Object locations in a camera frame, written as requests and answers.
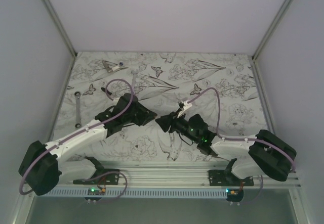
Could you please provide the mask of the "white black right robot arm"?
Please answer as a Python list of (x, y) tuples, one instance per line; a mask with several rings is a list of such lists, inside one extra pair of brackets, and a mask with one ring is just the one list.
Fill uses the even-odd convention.
[(186, 120), (184, 115), (172, 112), (156, 119), (156, 123), (164, 132), (177, 132), (187, 137), (205, 155), (232, 156), (224, 173), (226, 183), (231, 186), (247, 177), (263, 174), (285, 182), (293, 171), (296, 150), (268, 130), (230, 140), (210, 131), (199, 114)]

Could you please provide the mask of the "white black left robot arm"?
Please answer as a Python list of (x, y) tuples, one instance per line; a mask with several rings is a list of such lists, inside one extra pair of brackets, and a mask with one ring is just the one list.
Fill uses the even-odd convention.
[(157, 114), (143, 106), (136, 96), (124, 94), (115, 105), (69, 135), (45, 144), (40, 141), (31, 143), (18, 169), (22, 176), (20, 194), (27, 194), (23, 190), (25, 184), (41, 196), (50, 192), (58, 183), (100, 183), (103, 171), (96, 159), (86, 157), (79, 164), (68, 163), (68, 159), (82, 148), (120, 132), (128, 124), (144, 126), (156, 117)]

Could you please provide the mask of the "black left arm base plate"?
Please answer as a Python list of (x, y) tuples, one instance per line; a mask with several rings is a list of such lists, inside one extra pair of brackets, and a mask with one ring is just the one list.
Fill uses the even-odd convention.
[[(104, 173), (112, 172), (105, 176), (98, 178)], [(90, 177), (85, 177), (83, 180), (74, 180), (74, 185), (117, 185), (119, 180), (119, 169), (100, 169), (96, 170)]]

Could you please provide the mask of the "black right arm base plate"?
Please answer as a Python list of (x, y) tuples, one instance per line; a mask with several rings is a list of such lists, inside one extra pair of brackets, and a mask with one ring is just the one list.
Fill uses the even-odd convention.
[(219, 186), (219, 187), (240, 187), (241, 184), (243, 186), (254, 186), (254, 180), (253, 177), (247, 177), (243, 180), (240, 180), (233, 174), (229, 173), (227, 174), (224, 170), (208, 170), (208, 180), (210, 186)]

